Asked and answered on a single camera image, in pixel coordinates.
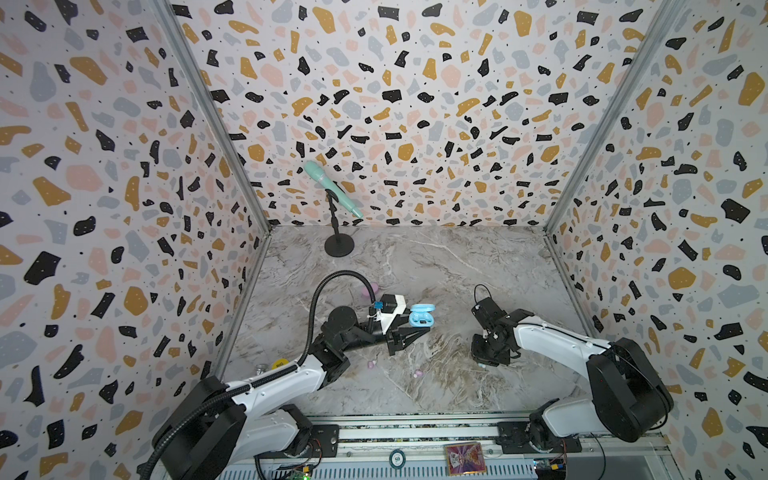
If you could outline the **round black white button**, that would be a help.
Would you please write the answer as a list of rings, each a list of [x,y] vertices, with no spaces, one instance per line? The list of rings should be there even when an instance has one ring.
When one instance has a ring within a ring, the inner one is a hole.
[[[407,458],[405,453],[400,449],[393,450],[389,455],[389,465],[395,470],[402,469],[406,464]]]

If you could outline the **black microphone stand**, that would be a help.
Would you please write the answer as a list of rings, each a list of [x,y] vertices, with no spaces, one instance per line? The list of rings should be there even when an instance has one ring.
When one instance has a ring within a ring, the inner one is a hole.
[[[326,190],[326,198],[331,215],[331,226],[333,234],[325,241],[325,252],[334,258],[341,258],[349,255],[354,250],[353,238],[339,229],[339,222],[336,216],[338,197],[330,189]]]

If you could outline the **colourful square card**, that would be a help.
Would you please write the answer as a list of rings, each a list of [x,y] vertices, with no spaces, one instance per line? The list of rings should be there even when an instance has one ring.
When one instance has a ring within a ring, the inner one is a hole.
[[[444,452],[449,476],[481,474],[487,471],[483,447],[479,442],[446,445]]]

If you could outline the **yellow round object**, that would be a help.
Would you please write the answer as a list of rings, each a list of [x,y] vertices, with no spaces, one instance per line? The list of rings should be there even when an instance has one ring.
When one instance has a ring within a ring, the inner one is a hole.
[[[290,363],[290,361],[289,361],[289,360],[287,360],[287,359],[284,359],[284,358],[281,358],[281,359],[279,359],[279,360],[275,361],[275,362],[272,364],[272,366],[271,366],[271,369],[272,369],[272,370],[277,370],[277,369],[279,369],[279,368],[281,368],[281,367],[283,367],[283,366],[286,366],[286,365],[288,365],[289,363]]]

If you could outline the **mint green microphone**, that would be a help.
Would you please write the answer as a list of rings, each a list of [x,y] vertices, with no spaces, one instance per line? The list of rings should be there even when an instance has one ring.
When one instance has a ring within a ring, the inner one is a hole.
[[[320,184],[325,190],[330,190],[338,198],[338,202],[357,219],[363,219],[362,211],[349,198],[349,196],[330,179],[323,168],[316,162],[308,160],[303,165],[304,172]]]

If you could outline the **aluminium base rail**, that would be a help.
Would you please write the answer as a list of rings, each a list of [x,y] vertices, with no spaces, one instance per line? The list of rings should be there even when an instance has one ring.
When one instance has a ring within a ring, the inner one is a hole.
[[[666,441],[625,443],[608,434],[569,437],[542,452],[528,442],[521,414],[315,416],[313,454],[240,460],[225,479],[679,479]],[[487,471],[449,476],[444,447],[479,442]],[[389,455],[402,450],[395,470]]]

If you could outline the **blue earbud case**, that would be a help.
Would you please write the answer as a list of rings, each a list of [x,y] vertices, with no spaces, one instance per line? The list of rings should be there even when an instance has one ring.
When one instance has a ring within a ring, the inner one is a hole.
[[[431,328],[434,325],[434,304],[415,304],[409,311],[409,325],[415,328]]]

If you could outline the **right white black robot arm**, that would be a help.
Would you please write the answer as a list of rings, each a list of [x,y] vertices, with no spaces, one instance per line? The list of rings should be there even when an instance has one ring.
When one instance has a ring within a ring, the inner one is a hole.
[[[478,300],[472,314],[484,330],[472,339],[476,362],[509,366],[529,351],[589,383],[587,395],[549,401],[529,415],[525,432],[534,449],[548,452],[569,437],[592,434],[632,443],[668,420],[674,401],[635,341],[577,334],[524,309],[508,313],[490,297]]]

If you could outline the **pink earbud case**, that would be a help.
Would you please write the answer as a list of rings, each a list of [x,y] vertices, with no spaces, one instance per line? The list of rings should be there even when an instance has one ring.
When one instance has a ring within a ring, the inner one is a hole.
[[[378,285],[377,283],[375,283],[375,282],[374,282],[374,283],[371,283],[371,289],[372,289],[372,291],[373,291],[374,293],[378,293],[378,290],[379,290],[379,285]],[[364,288],[364,289],[363,289],[363,294],[365,294],[366,296],[370,296],[370,295],[369,295],[369,292],[368,292],[368,290],[367,290],[367,288]]]

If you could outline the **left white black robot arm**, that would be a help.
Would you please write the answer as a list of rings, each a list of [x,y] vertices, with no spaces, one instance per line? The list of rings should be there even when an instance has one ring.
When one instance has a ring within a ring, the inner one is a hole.
[[[371,309],[373,316],[362,324],[352,308],[334,308],[303,361],[241,381],[225,383],[215,376],[201,381],[155,434],[141,478],[151,478],[161,465],[172,479],[214,479],[249,457],[300,455],[313,425],[294,400],[335,382],[349,368],[347,351],[384,344],[395,354],[434,324],[434,305],[407,307],[400,296]]]

